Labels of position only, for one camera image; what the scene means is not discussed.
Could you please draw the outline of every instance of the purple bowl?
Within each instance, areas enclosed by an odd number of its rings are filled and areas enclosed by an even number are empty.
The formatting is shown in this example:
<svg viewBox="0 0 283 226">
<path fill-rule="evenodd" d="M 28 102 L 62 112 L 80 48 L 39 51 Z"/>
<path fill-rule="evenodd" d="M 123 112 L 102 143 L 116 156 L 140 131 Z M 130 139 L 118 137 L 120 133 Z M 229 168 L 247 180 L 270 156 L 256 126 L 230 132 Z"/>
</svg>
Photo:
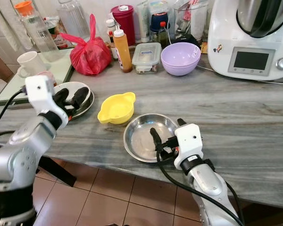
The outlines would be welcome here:
<svg viewBox="0 0 283 226">
<path fill-rule="evenodd" d="M 200 55 L 200 49 L 194 44 L 179 42 L 167 46 L 160 56 L 162 65 L 168 73 L 181 76 L 195 69 Z"/>
<path fill-rule="evenodd" d="M 198 63 L 200 55 L 200 49 L 194 44 L 179 42 L 167 46 L 161 52 L 161 61 L 171 67 L 188 67 Z"/>
<path fill-rule="evenodd" d="M 164 69 L 166 70 L 166 72 L 168 72 L 172 75 L 182 76 L 182 75 L 188 74 L 191 71 L 193 71 L 195 69 L 195 67 L 197 66 L 197 63 L 198 63 L 198 61 L 191 66 L 183 67 L 183 68 L 170 67 L 170 66 L 164 64 L 164 62 L 162 62 L 162 65 L 163 65 Z"/>
</svg>

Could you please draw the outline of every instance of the yellow bowl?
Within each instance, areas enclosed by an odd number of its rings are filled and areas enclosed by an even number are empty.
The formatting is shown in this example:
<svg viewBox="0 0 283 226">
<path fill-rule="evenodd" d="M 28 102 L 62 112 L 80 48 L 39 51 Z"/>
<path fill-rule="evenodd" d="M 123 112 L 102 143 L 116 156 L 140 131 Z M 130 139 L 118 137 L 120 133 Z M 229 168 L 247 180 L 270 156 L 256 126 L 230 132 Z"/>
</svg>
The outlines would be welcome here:
<svg viewBox="0 0 283 226">
<path fill-rule="evenodd" d="M 102 124 L 122 124 L 132 117 L 134 102 L 135 94 L 132 92 L 110 96 L 102 103 L 98 120 Z"/>
</svg>

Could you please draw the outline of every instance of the red cup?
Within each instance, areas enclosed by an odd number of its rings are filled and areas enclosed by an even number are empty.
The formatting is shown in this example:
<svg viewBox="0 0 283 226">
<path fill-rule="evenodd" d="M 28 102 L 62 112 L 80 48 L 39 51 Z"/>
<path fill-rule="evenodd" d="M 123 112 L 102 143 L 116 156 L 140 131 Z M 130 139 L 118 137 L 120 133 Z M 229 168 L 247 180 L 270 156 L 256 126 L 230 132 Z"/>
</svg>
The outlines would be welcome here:
<svg viewBox="0 0 283 226">
<path fill-rule="evenodd" d="M 128 45 L 135 44 L 134 22 L 133 22 L 133 6 L 128 5 L 128 11 L 119 11 L 119 6 L 115 6 L 111 9 L 113 17 L 121 25 L 120 29 L 124 30 L 127 35 Z"/>
</svg>

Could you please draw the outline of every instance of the white mug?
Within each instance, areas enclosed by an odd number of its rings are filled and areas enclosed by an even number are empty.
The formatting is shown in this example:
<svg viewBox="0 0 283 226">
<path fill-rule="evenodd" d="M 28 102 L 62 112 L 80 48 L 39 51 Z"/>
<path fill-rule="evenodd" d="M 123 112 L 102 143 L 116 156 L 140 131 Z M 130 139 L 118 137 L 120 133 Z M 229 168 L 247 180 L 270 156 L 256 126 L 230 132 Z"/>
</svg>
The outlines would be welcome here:
<svg viewBox="0 0 283 226">
<path fill-rule="evenodd" d="M 36 51 L 30 51 L 22 54 L 18 57 L 17 61 L 21 65 L 18 68 L 17 74 L 22 78 L 46 71 L 46 65 L 43 63 Z"/>
</svg>

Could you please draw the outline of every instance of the marble countertop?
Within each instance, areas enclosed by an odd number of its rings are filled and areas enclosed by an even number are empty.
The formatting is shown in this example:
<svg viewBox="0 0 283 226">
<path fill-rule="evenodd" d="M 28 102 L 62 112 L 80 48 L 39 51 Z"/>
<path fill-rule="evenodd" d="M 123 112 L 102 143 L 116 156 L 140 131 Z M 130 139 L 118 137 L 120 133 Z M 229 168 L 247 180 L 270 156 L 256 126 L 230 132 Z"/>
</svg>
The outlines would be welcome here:
<svg viewBox="0 0 283 226">
<path fill-rule="evenodd" d="M 208 65 L 207 58 L 200 64 Z M 167 181 L 157 166 L 126 152 L 127 123 L 103 125 L 97 120 L 107 97 L 131 91 L 136 94 L 133 118 L 161 113 L 198 124 L 205 158 L 242 199 L 283 207 L 283 85 L 227 78 L 199 68 L 182 77 L 163 69 L 156 74 L 122 73 L 118 62 L 97 76 L 75 72 L 71 81 L 87 84 L 95 101 L 84 116 L 59 129 L 47 156 Z M 17 129 L 34 115 L 33 109 L 8 110 L 0 132 Z M 181 171 L 166 167 L 173 177 L 185 180 Z"/>
</svg>

